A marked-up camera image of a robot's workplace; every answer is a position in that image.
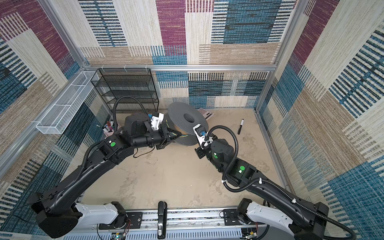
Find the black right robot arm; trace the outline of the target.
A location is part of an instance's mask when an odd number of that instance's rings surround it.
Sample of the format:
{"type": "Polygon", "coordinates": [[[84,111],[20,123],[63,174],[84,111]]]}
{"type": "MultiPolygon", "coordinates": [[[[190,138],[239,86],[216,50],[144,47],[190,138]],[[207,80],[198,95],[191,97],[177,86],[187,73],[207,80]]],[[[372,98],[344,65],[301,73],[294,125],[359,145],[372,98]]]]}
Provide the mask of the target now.
{"type": "Polygon", "coordinates": [[[250,199],[243,199],[237,214],[242,224],[264,223],[280,229],[296,240],[332,240],[325,234],[328,223],[342,229],[355,240],[356,233],[344,224],[329,218],[329,207],[311,203],[283,189],[248,162],[238,158],[239,142],[235,133],[225,126],[214,126],[209,131],[201,124],[193,131],[199,141],[196,153],[199,158],[207,157],[222,174],[222,184],[232,193],[248,191],[267,202],[259,205],[250,199]]]}

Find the grey perforated cable spool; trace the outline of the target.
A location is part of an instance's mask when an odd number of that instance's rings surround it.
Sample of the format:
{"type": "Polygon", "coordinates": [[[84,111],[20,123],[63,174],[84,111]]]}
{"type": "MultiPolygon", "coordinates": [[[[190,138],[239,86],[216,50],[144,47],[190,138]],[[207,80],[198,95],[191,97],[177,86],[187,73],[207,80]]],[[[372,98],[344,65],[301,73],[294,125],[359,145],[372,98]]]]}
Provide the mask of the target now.
{"type": "Polygon", "coordinates": [[[182,133],[175,142],[184,146],[194,146],[199,143],[193,130],[197,124],[204,126],[206,130],[209,129],[205,117],[197,109],[185,103],[170,104],[165,120],[169,128],[182,133]]]}

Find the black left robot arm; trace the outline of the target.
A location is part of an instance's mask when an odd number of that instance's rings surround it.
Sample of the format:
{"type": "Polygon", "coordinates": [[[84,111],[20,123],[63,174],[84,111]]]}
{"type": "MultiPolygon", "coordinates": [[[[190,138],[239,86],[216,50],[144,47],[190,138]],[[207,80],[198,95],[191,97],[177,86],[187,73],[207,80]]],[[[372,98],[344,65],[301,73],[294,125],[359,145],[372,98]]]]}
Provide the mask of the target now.
{"type": "Polygon", "coordinates": [[[36,213],[37,225],[53,239],[66,235],[88,218],[76,200],[96,180],[133,155],[135,149],[164,149],[181,135],[169,128],[161,113],[149,115],[142,108],[141,112],[129,115],[122,128],[91,145],[82,163],[65,179],[44,193],[29,196],[28,204],[36,213]]]}

